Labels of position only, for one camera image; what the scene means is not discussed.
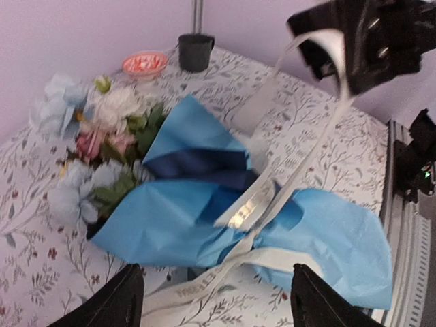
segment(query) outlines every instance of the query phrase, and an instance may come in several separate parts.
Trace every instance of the dark blue fabric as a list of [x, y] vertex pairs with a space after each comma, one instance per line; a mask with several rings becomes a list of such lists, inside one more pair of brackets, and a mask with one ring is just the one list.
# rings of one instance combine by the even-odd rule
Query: dark blue fabric
[[156, 179], [191, 179], [246, 190], [257, 178], [242, 151], [180, 150], [146, 161]]

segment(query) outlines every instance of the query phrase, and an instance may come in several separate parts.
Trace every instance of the pink flower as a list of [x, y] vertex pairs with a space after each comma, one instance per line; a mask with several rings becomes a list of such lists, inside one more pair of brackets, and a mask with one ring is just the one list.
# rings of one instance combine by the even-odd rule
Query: pink flower
[[116, 150], [118, 150], [119, 153], [124, 155], [127, 147], [133, 144], [136, 139], [133, 135], [124, 133], [119, 135], [112, 134], [111, 136], [109, 136], [108, 141]]
[[76, 146], [79, 155], [90, 161], [98, 157], [100, 147], [104, 141], [105, 133], [102, 131], [91, 131], [80, 133], [77, 137]]

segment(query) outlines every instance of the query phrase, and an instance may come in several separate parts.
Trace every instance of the white ribbon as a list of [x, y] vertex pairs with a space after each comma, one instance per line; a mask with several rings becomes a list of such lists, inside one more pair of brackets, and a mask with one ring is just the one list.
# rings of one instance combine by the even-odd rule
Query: white ribbon
[[[216, 225], [239, 226], [244, 230], [250, 230], [250, 233], [231, 250], [223, 263], [206, 271], [193, 281], [175, 285], [147, 296], [143, 304], [143, 317], [153, 313], [164, 314], [166, 311], [173, 311], [175, 307], [188, 305], [195, 299], [210, 294], [231, 269], [242, 264], [254, 264], [286, 273], [293, 272], [294, 265], [297, 263], [306, 264], [322, 277], [319, 264], [309, 254], [275, 248], [252, 249], [256, 236], [283, 208], [298, 186], [298, 178], [305, 173], [311, 162], [315, 159], [321, 145], [325, 143], [328, 134], [333, 131], [344, 112], [351, 106], [354, 100], [349, 94], [345, 75], [343, 34], [333, 29], [310, 32], [296, 37], [277, 61], [273, 75], [266, 82], [265, 87], [262, 87], [253, 97], [259, 99], [259, 94], [270, 95], [267, 93], [271, 93], [271, 85], [273, 85], [273, 80], [279, 73], [285, 54], [308, 39], [322, 46], [332, 57], [336, 65], [341, 84], [340, 99], [336, 112], [332, 115], [315, 146], [303, 159], [275, 198], [273, 180], [268, 179], [271, 171], [270, 168], [267, 168], [257, 181], [218, 219]], [[249, 121], [246, 126], [253, 126], [253, 124], [256, 126], [265, 114], [265, 108], [257, 108], [257, 110], [256, 108], [246, 106], [241, 108], [240, 114]]]

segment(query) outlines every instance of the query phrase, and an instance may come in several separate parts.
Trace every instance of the metal pole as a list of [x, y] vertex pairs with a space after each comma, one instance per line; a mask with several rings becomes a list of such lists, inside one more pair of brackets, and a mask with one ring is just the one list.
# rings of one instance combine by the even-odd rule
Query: metal pole
[[203, 5], [203, 0], [192, 0], [192, 33], [202, 32]]

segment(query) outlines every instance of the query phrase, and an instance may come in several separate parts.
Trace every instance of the black object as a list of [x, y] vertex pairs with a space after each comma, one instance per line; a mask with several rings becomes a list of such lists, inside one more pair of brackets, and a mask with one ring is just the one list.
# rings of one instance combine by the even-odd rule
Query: black object
[[[295, 14], [294, 35], [319, 29], [344, 33], [347, 79], [354, 95], [396, 76], [420, 71], [421, 54], [436, 48], [436, 3], [418, 0], [336, 0]], [[315, 77], [337, 73], [320, 46], [300, 45]]]
[[191, 73], [203, 72], [209, 66], [215, 38], [203, 34], [184, 34], [178, 37], [180, 68]]
[[139, 327], [144, 279], [137, 264], [129, 264], [83, 305], [49, 327]]
[[382, 327], [337, 294], [308, 266], [296, 264], [291, 308], [295, 327]]
[[429, 110], [421, 110], [410, 126], [413, 138], [409, 145], [399, 140], [394, 143], [395, 191], [409, 201], [418, 201], [418, 190], [432, 195], [433, 162], [436, 161], [436, 125], [428, 116]]

